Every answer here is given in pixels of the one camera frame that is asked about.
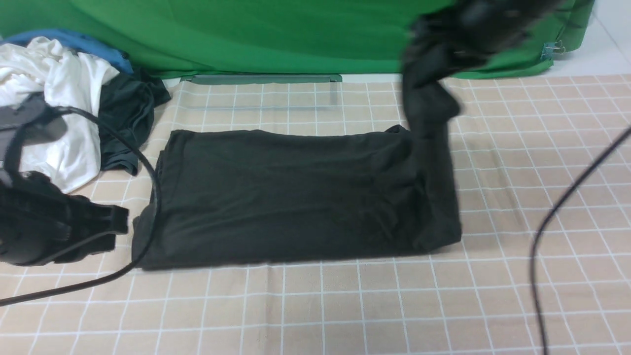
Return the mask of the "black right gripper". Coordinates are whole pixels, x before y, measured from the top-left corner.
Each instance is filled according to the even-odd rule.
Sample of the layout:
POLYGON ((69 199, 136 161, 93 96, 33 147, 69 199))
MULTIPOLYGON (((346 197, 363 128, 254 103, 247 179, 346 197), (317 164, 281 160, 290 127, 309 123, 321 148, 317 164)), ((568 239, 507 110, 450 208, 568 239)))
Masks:
POLYGON ((457 0, 413 23, 409 65, 468 70, 521 43, 560 0, 457 0))

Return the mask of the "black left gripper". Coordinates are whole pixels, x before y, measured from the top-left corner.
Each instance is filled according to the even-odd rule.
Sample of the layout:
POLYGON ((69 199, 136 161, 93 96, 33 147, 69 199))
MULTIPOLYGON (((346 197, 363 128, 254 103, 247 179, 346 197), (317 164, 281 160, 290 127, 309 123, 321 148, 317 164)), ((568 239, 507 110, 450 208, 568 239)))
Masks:
POLYGON ((1 172, 1 260, 17 267, 66 264, 114 250, 129 210, 66 195, 38 172, 1 172))

